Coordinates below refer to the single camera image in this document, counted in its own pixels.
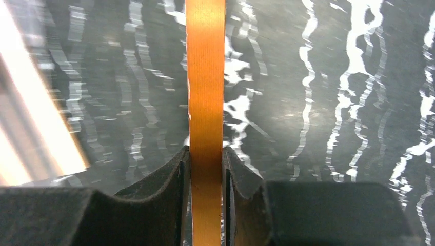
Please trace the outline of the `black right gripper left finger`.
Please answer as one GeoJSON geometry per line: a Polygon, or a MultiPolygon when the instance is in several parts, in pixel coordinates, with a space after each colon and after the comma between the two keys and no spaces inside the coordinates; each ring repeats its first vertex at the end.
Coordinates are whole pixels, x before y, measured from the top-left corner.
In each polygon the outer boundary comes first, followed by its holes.
{"type": "Polygon", "coordinates": [[[1,245],[182,245],[190,153],[107,195],[84,187],[2,187],[1,245]]]}

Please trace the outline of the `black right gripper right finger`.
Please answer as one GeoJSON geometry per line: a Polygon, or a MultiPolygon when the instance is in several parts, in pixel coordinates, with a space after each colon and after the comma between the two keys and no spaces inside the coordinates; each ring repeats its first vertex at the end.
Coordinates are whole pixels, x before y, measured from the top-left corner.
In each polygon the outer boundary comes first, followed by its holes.
{"type": "Polygon", "coordinates": [[[223,149],[225,245],[419,245],[377,183],[263,180],[223,149]]]}

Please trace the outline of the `orange wooden picture frame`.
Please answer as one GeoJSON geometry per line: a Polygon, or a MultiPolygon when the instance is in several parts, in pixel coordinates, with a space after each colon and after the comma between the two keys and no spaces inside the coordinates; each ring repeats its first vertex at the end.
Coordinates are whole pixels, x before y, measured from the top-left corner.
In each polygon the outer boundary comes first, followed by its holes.
{"type": "Polygon", "coordinates": [[[193,244],[219,245],[225,2],[186,1],[193,244]]]}

